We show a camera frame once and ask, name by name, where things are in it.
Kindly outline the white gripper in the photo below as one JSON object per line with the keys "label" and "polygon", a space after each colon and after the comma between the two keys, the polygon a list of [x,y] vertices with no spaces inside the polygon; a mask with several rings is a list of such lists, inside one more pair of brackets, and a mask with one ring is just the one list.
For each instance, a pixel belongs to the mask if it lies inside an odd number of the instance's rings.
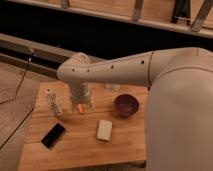
{"label": "white gripper", "polygon": [[85,104],[86,109],[92,110],[93,103],[91,101],[91,91],[87,83],[70,84],[70,99],[72,113],[77,112],[77,104]]}

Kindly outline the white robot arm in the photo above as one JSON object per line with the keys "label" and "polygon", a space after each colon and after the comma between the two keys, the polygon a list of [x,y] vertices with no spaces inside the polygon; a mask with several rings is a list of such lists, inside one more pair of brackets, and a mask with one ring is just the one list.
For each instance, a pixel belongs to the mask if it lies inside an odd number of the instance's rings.
{"label": "white robot arm", "polygon": [[57,70],[74,103],[90,83],[149,88],[145,104],[146,171],[213,171],[213,52],[154,50],[91,63],[75,53]]}

